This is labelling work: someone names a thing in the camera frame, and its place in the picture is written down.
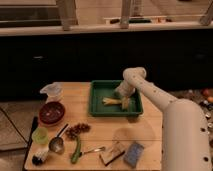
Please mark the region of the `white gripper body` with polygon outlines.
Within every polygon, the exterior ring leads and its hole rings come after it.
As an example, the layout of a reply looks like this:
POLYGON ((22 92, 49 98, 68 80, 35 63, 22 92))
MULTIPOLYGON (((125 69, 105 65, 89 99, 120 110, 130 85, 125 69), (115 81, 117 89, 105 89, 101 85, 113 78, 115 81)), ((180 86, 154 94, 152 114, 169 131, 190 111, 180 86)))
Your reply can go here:
POLYGON ((123 80, 115 89, 115 92, 121 97, 131 97, 135 93, 135 88, 123 80))

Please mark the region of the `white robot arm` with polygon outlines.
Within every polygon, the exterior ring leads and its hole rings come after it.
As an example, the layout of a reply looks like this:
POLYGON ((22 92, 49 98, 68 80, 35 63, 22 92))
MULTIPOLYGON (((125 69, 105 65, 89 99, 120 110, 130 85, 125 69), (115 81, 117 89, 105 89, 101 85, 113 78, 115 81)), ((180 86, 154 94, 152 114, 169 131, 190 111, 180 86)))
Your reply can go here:
POLYGON ((148 82, 146 75, 143 67, 125 69, 115 91, 130 97, 138 90, 162 112, 161 171, 212 171, 207 119, 202 108, 148 82))

